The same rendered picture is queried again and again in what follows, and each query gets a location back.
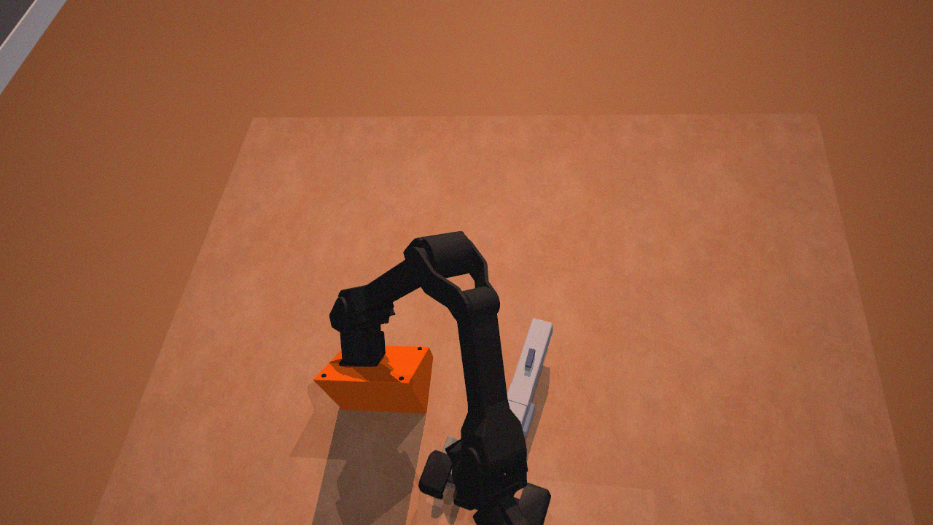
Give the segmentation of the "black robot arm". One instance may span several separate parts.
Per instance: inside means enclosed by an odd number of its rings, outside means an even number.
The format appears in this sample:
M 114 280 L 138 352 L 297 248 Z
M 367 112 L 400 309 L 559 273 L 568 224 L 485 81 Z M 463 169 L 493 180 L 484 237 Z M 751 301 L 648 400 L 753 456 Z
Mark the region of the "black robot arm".
M 403 254 L 405 260 L 376 280 L 339 292 L 329 314 L 331 327 L 340 332 L 339 366 L 378 366 L 386 355 L 380 325 L 396 315 L 393 302 L 413 290 L 422 288 L 448 307 L 457 320 L 469 403 L 462 439 L 445 449 L 454 485 L 475 504 L 477 525 L 530 525 L 513 498 L 527 486 L 527 448 L 507 399 L 500 301 L 488 281 L 488 264 L 462 230 L 416 237 Z M 464 273 L 475 289 L 462 290 L 446 279 Z

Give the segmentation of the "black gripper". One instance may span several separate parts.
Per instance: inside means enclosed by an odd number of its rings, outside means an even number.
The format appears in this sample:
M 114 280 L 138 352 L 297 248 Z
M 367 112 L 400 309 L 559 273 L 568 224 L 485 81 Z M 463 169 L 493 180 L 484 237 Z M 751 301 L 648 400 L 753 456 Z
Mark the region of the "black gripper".
M 442 493 L 445 491 L 447 482 L 454 484 L 452 472 L 453 463 L 449 456 L 440 451 L 433 451 L 427 459 L 426 465 L 419 481 L 419 489 L 422 493 L 431 497 L 442 499 Z M 456 490 L 453 493 L 453 502 L 466 510 L 477 510 L 473 502 L 464 499 L 462 494 Z M 547 509 L 549 509 L 551 495 L 547 489 L 534 484 L 527 483 L 522 491 L 520 499 L 513 498 L 518 504 L 523 515 L 530 525 L 544 525 Z

